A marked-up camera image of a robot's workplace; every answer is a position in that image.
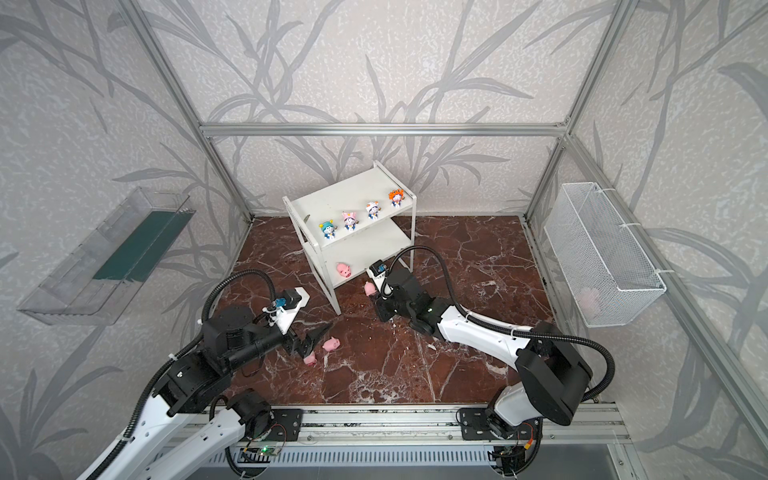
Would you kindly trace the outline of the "pink hat blue figurine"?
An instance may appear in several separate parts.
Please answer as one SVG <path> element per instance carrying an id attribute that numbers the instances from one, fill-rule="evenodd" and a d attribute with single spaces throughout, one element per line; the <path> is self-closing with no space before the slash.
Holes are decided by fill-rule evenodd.
<path id="1" fill-rule="evenodd" d="M 342 222 L 347 231 L 354 231 L 358 224 L 357 214 L 354 211 L 343 212 Z"/>

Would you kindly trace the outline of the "white blue round figurine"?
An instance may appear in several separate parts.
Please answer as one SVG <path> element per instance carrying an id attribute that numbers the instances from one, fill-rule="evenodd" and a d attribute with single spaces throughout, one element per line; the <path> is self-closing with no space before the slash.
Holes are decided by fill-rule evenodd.
<path id="1" fill-rule="evenodd" d="M 366 204 L 367 216 L 371 220 L 377 220 L 379 218 L 380 204 L 378 201 L 371 201 Z"/>

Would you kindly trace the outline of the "teal blue cat figurine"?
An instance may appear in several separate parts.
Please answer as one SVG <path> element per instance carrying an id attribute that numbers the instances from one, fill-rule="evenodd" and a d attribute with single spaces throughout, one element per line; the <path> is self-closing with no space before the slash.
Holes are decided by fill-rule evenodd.
<path id="1" fill-rule="evenodd" d="M 325 221 L 319 225 L 321 233 L 326 239 L 334 239 L 337 227 L 332 220 Z"/>

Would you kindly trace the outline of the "orange blue figurine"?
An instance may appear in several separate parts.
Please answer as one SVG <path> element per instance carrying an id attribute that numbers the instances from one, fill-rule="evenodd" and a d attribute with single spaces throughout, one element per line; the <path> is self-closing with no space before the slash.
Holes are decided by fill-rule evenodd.
<path id="1" fill-rule="evenodd" d="M 403 189 L 392 190 L 388 193 L 388 198 L 393 207 L 400 208 L 406 198 L 405 191 Z"/>

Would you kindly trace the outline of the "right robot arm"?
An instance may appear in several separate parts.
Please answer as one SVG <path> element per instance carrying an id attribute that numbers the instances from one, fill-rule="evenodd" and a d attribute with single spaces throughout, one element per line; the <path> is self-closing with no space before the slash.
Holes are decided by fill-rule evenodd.
<path id="1" fill-rule="evenodd" d="M 592 370 L 556 326 L 505 326 L 471 311 L 462 313 L 454 301 L 427 293 L 407 269 L 391 273 L 378 262 L 367 274 L 366 294 L 381 321 L 403 317 L 422 335 L 472 347 L 517 372 L 520 381 L 499 390 L 485 409 L 496 436 L 507 438 L 537 418 L 571 424 Z"/>

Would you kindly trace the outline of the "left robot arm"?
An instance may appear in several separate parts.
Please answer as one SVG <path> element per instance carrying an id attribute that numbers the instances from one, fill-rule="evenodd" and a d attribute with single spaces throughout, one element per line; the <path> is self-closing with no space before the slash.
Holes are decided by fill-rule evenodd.
<path id="1" fill-rule="evenodd" d="M 230 305 L 203 321 L 201 341 L 170 358 L 142 392 L 128 426 L 83 473 L 85 479 L 183 479 L 213 454 L 275 425 L 269 403 L 249 390 L 216 404 L 235 373 L 283 348 L 310 356 L 330 329 L 299 337 L 293 320 L 307 303 L 289 291 L 261 314 Z"/>

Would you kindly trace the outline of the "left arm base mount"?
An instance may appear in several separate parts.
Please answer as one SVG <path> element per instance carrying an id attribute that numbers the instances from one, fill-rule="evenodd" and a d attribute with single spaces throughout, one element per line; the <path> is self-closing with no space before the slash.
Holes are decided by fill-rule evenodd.
<path id="1" fill-rule="evenodd" d="M 229 468 L 238 479 L 256 479 L 273 458 L 266 462 L 249 462 L 241 456 L 246 447 L 282 445 L 296 442 L 303 423 L 304 411 L 300 408 L 273 408 L 253 390 L 246 390 L 231 398 L 224 398 L 227 410 L 234 411 L 244 426 L 244 447 L 226 447 L 225 455 Z"/>

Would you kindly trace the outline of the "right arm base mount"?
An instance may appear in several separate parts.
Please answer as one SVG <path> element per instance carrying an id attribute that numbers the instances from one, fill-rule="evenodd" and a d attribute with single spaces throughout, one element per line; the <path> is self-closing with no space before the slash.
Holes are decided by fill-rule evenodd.
<path id="1" fill-rule="evenodd" d="M 542 417 L 510 426 L 490 408 L 465 407 L 457 411 L 455 418 L 465 441 L 511 441 L 511 444 L 494 446 L 487 452 L 491 468 L 504 478 L 518 479 L 538 456 L 543 438 Z"/>

